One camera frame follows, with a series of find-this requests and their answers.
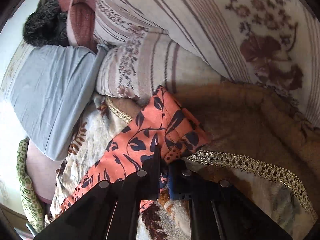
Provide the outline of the orange floral garment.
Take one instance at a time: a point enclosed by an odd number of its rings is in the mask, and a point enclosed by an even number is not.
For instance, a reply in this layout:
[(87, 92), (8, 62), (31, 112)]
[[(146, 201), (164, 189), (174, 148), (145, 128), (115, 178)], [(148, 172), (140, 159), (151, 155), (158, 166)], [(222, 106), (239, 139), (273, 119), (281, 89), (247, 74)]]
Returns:
[(111, 139), (101, 157), (84, 170), (67, 198), (53, 212), (58, 216), (102, 180), (124, 180), (142, 169), (160, 147), (165, 163), (195, 153), (208, 143), (200, 122), (162, 86), (158, 86), (147, 106)]

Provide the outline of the cream leaf pattern blanket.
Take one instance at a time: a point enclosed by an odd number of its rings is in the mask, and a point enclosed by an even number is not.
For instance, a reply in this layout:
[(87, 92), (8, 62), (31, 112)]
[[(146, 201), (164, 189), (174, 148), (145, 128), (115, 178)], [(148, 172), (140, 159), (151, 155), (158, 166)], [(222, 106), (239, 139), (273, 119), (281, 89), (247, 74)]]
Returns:
[[(276, 93), (222, 83), (172, 94), (203, 126), (208, 143), (183, 157), (208, 180), (230, 181), (293, 239), (319, 219), (319, 129)], [(95, 95), (57, 174), (51, 214), (84, 170), (143, 107), (131, 99)]]

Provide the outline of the green patterned pillow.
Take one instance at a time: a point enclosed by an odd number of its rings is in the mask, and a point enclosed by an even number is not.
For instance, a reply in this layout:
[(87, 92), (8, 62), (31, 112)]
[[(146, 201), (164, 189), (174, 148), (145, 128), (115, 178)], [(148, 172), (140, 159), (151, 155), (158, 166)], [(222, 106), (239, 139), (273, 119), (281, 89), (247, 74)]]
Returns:
[(29, 138), (21, 140), (17, 150), (17, 179), (24, 214), (33, 229), (39, 233), (44, 229), (44, 208), (38, 200), (33, 183), (27, 174), (27, 149)]

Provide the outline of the light blue pillow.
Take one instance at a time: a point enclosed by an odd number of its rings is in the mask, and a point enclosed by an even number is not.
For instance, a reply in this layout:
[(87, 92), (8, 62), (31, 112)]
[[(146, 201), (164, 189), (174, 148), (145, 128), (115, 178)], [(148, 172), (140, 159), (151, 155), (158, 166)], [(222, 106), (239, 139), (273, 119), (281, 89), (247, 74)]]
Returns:
[(67, 155), (69, 139), (90, 102), (108, 49), (46, 45), (35, 48), (14, 81), (9, 100), (27, 136), (53, 161)]

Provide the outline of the striped floral quilt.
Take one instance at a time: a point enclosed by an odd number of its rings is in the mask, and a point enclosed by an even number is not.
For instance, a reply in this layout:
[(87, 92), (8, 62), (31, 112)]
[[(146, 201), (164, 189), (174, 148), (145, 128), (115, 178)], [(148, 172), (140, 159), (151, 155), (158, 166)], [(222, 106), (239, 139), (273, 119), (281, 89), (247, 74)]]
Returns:
[(112, 47), (100, 94), (221, 79), (273, 89), (319, 125), (319, 20), (304, 0), (59, 0), (71, 45)]

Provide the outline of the black furry item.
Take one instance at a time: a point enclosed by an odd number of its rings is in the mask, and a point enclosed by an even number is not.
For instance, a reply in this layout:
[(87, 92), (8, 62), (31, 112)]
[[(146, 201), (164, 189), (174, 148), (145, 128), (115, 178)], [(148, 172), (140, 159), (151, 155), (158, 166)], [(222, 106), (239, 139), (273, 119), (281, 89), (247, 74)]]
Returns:
[(66, 24), (67, 13), (62, 11), (59, 0), (40, 0), (24, 23), (23, 40), (38, 48), (45, 45), (66, 47), (69, 45)]

